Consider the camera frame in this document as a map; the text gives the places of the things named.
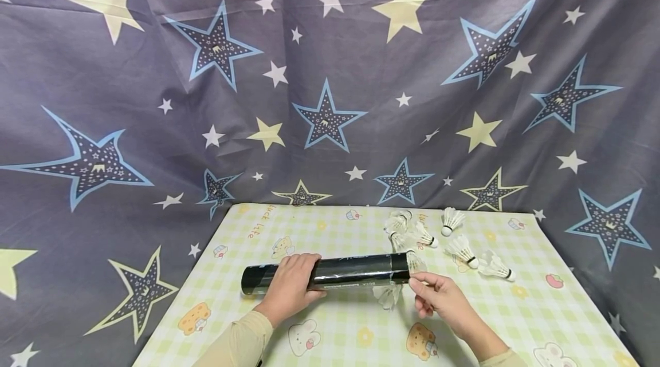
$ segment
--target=hand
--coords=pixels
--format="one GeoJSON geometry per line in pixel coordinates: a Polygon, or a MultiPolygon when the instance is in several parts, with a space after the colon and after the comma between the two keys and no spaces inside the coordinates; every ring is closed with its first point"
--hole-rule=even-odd
{"type": "Polygon", "coordinates": [[[254,309],[265,315],[273,328],[325,297],[324,291],[307,291],[309,276],[319,254],[294,254],[282,258],[264,300],[254,309]]]}

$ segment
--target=beige sleeve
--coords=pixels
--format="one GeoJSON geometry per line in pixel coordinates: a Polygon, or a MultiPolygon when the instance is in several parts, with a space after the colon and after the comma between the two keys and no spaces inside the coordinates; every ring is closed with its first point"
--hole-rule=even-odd
{"type": "Polygon", "coordinates": [[[255,367],[272,335],[268,319],[250,311],[231,323],[192,367],[255,367]]]}
{"type": "Polygon", "coordinates": [[[480,367],[527,367],[527,363],[520,356],[509,349],[499,356],[488,358],[479,364],[480,367]]]}

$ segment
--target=shuttlecock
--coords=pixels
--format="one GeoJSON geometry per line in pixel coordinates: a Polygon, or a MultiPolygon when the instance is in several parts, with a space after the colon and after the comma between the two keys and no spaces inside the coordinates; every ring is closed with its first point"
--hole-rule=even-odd
{"type": "Polygon", "coordinates": [[[509,281],[516,280],[516,273],[514,273],[509,267],[505,266],[502,259],[491,250],[483,253],[479,262],[481,263],[479,272],[483,275],[500,277],[509,281]]]}
{"type": "Polygon", "coordinates": [[[448,237],[451,233],[461,224],[465,219],[465,214],[462,211],[456,211],[453,207],[445,208],[443,217],[443,226],[441,233],[443,236],[448,237]]]}
{"type": "Polygon", "coordinates": [[[455,237],[449,244],[447,244],[445,251],[462,259],[470,268],[479,267],[479,260],[474,256],[474,253],[470,249],[470,243],[463,234],[455,237]]]}

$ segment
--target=white shuttlecock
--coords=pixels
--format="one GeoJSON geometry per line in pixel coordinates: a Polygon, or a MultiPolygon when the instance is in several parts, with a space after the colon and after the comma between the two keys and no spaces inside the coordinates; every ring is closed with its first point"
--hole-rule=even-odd
{"type": "Polygon", "coordinates": [[[447,244],[445,251],[462,259],[470,268],[479,267],[479,260],[474,256],[474,253],[470,249],[470,243],[463,234],[455,237],[449,244],[447,244]]]}
{"type": "Polygon", "coordinates": [[[374,297],[383,306],[383,310],[391,310],[396,306],[401,296],[403,285],[379,285],[374,287],[374,297]]]}
{"type": "Polygon", "coordinates": [[[463,214],[463,211],[456,211],[456,209],[453,207],[445,208],[445,214],[443,217],[443,226],[440,232],[445,237],[450,236],[451,233],[455,231],[455,229],[461,223],[463,223],[464,219],[465,219],[465,214],[463,214]]]}
{"type": "Polygon", "coordinates": [[[479,272],[483,275],[500,277],[509,281],[516,280],[516,273],[514,273],[509,267],[505,266],[502,259],[491,250],[483,253],[479,262],[481,262],[479,272]]]}

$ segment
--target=yellow star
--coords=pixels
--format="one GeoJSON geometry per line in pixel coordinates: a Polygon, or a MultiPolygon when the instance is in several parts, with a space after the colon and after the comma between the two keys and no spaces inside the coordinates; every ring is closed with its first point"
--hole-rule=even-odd
{"type": "Polygon", "coordinates": [[[14,266],[22,262],[36,250],[1,250],[0,249],[0,294],[16,299],[18,283],[14,266]]]}
{"type": "Polygon", "coordinates": [[[259,132],[253,133],[251,136],[247,137],[248,140],[259,140],[264,142],[264,150],[268,151],[272,143],[278,143],[283,147],[286,147],[285,143],[282,142],[282,138],[278,135],[282,124],[275,124],[272,127],[264,124],[264,121],[257,118],[257,124],[259,125],[259,132]]]}
{"type": "Polygon", "coordinates": [[[133,19],[131,12],[126,8],[126,0],[70,0],[91,10],[103,14],[105,24],[108,25],[112,44],[117,43],[120,37],[121,24],[132,26],[139,30],[144,30],[140,24],[133,19]]]}
{"type": "Polygon", "coordinates": [[[387,33],[387,42],[399,33],[401,28],[408,27],[417,33],[422,33],[422,28],[417,20],[417,10],[425,0],[392,0],[382,5],[374,6],[374,10],[390,19],[390,32],[387,33]]]}
{"type": "Polygon", "coordinates": [[[472,120],[472,127],[459,131],[457,134],[470,138],[470,148],[468,149],[468,153],[472,152],[472,150],[480,143],[496,147],[495,141],[490,137],[490,133],[493,132],[495,127],[501,122],[502,120],[492,121],[492,123],[485,124],[481,120],[481,116],[475,112],[474,119],[472,120]]]}

